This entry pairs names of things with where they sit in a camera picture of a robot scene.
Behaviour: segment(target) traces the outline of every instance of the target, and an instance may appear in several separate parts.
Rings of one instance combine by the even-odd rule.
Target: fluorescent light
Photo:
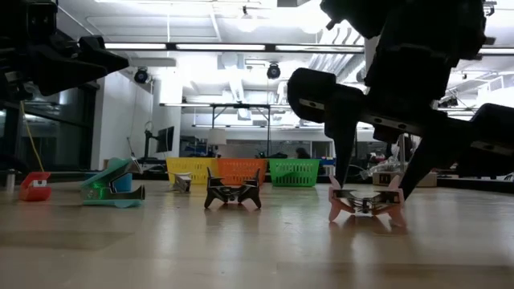
[[[439,108],[441,112],[476,112],[478,108]]]
[[[244,64],[252,67],[267,67],[270,62],[261,59],[245,59]]]
[[[210,107],[210,104],[161,104],[161,106],[181,108],[208,108]]]
[[[193,128],[212,128],[212,124],[193,124],[192,127]],[[261,127],[261,126],[258,126],[258,125],[230,125],[230,124],[221,125],[221,124],[215,124],[214,128],[267,128],[267,126]]]
[[[261,4],[258,1],[244,0],[95,0],[97,3],[124,3],[124,4],[227,4],[227,5],[248,5]]]
[[[514,47],[484,47],[479,53],[482,56],[514,56]]]
[[[264,51],[266,46],[262,44],[177,44],[177,49],[182,51]]]
[[[363,45],[277,45],[277,51],[364,54]]]
[[[272,104],[270,105],[270,108],[284,108],[289,109],[291,106],[289,104]]]
[[[164,43],[105,43],[108,50],[166,50]]]
[[[193,128],[212,128],[212,124],[193,124],[191,125]],[[222,125],[222,124],[215,124],[214,128],[267,128],[267,126],[258,126],[258,125]],[[317,130],[317,129],[324,129],[322,126],[318,127],[300,127],[300,126],[292,126],[292,125],[271,125],[270,128],[273,129],[311,129],[311,130]]]

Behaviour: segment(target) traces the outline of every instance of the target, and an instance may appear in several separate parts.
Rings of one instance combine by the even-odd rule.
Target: ceiling light
[[[250,16],[248,14],[243,14],[243,16],[238,20],[236,26],[242,32],[250,33],[253,32],[258,25],[259,22],[256,21],[254,15]]]
[[[179,51],[264,51],[262,44],[177,44]]]
[[[272,104],[272,105],[270,105],[270,108],[288,109],[288,108],[291,108],[291,106],[289,104]]]
[[[97,3],[124,3],[124,4],[225,4],[225,5],[248,5],[261,4],[259,1],[244,0],[95,0]]]
[[[166,50],[164,43],[105,43],[108,50]]]
[[[212,128],[212,124],[193,124],[191,125],[193,128]],[[267,128],[266,125],[259,126],[259,125],[222,125],[222,124],[215,124],[214,128]],[[300,126],[292,126],[292,125],[270,125],[270,128],[273,129],[324,129],[323,126],[317,126],[317,127],[300,127]]]
[[[212,124],[193,124],[193,128],[212,128]],[[258,125],[221,125],[215,124],[215,128],[267,128],[267,126],[258,126]]]
[[[277,45],[277,51],[364,54],[362,45]]]
[[[181,108],[208,108],[210,107],[210,104],[161,104],[161,106]]]
[[[478,108],[438,108],[441,112],[476,112]]]
[[[514,47],[484,47],[479,53],[482,56],[514,56]]]

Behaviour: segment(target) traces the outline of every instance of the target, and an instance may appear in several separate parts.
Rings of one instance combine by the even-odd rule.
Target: glass wall
[[[25,117],[19,102],[0,100],[6,108],[0,111],[2,152],[34,171],[40,170],[35,151],[48,171],[90,169],[97,88],[91,84],[53,96],[34,94],[25,100]]]

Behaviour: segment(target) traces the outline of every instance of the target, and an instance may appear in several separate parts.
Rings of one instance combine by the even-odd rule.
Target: box
[[[373,185],[389,185],[399,172],[376,172],[373,173]],[[437,173],[428,173],[419,183],[418,188],[435,188],[437,186]]]

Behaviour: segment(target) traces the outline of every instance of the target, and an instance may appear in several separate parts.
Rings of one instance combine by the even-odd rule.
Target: ceiling
[[[95,34],[117,42],[319,43],[327,18],[320,11],[318,0],[294,8],[279,7],[283,0],[252,1],[247,3],[247,15],[243,14],[244,3],[241,2],[200,4],[189,0],[156,4],[158,0],[153,0],[153,4],[137,4],[141,1],[144,2],[60,0],[58,27],[75,39]],[[514,2],[496,1],[496,12],[488,19],[487,36],[496,37],[498,45],[514,45]],[[218,69],[217,53],[130,52],[127,56],[176,59],[177,69],[183,74],[186,96],[219,95],[230,89],[230,76]],[[268,80],[266,68],[242,72],[245,90],[276,91],[279,82],[287,80],[295,69],[308,67],[313,55],[253,53],[243,54],[243,57],[279,63],[282,76],[278,80]],[[510,57],[461,61],[448,88],[462,86],[492,72],[511,70],[514,71],[514,59]],[[461,94],[474,95],[475,91],[472,88]]]

